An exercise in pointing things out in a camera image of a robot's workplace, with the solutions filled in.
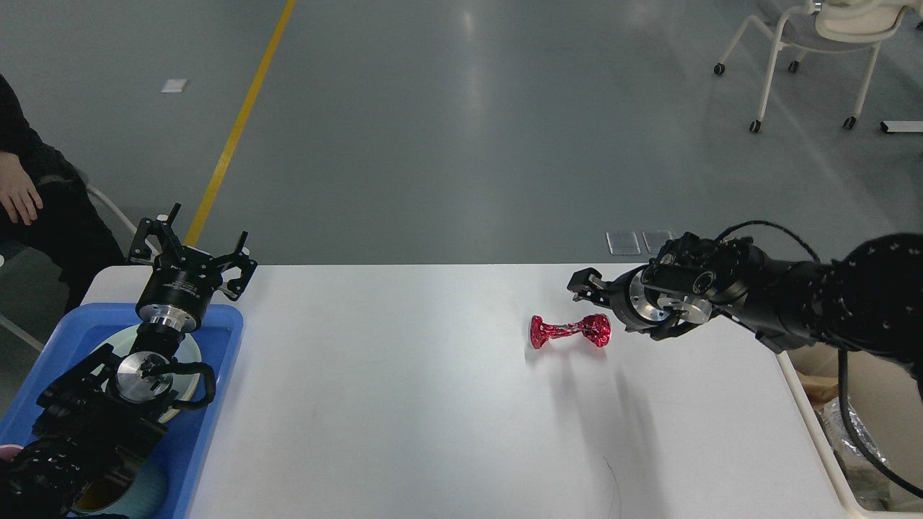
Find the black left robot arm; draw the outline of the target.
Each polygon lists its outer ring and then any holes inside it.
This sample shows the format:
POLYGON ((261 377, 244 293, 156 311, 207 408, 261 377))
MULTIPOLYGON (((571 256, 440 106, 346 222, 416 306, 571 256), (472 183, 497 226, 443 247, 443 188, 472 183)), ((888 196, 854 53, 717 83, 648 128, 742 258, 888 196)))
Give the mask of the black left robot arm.
POLYGON ((179 210, 136 227, 129 262, 149 264, 152 273, 136 304, 141 326, 129 351, 101 345, 37 396, 34 441, 2 464, 4 518, 63 518, 95 484, 127 487, 166 436, 161 416, 215 399, 215 369, 182 362, 176 352, 201 328, 214 293, 239 299, 257 263, 247 232, 217 257, 182 245, 172 230, 179 210))

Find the person's bare hand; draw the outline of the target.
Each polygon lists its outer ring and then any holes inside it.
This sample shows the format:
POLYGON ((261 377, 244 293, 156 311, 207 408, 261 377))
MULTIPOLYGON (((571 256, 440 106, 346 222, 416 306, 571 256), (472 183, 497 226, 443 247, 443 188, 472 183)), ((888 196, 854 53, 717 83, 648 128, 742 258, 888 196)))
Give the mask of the person's bare hand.
POLYGON ((32 178, 12 152, 1 151, 1 204, 12 223, 32 226, 43 209, 32 178))

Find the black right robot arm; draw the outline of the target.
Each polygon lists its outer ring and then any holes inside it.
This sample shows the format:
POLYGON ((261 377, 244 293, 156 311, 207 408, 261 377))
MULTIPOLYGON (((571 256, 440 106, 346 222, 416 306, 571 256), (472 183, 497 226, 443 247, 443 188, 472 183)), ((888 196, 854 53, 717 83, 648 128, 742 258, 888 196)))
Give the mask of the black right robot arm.
POLYGON ((848 395, 848 354, 866 352, 921 384, 921 236, 886 234, 838 262, 772 259, 730 226, 714 239, 693 233, 666 241, 649 263, 614 280, 577 270, 576 301, 610 310, 627 332, 680 337, 716 316, 748 329, 775 355, 816 344, 837 354, 838 397, 848 395))

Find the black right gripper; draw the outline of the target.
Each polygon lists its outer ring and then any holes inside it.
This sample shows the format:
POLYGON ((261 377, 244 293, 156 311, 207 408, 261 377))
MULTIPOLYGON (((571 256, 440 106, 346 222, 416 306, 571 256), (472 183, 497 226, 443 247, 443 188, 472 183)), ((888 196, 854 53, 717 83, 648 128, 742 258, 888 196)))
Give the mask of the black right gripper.
POLYGON ((593 268, 577 270, 567 283, 573 301, 587 301, 611 308, 625 331, 642 333, 653 340, 682 336, 705 324, 715 307, 703 298, 666 293, 642 284, 643 268, 636 268, 610 282, 593 268))

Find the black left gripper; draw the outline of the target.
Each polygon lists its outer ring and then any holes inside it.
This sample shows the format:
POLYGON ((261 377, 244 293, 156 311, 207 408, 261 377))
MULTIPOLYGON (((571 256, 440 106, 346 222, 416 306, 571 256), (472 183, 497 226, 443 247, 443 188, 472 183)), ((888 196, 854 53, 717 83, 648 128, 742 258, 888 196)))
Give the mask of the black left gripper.
POLYGON ((231 252, 214 258, 198 249, 183 249, 172 229, 180 209, 181 204, 175 203, 165 216, 141 219, 126 263, 153 267, 136 303, 139 319, 191 333, 200 328, 216 290, 231 301, 243 296, 257 262, 245 246, 247 231, 240 234, 231 252))

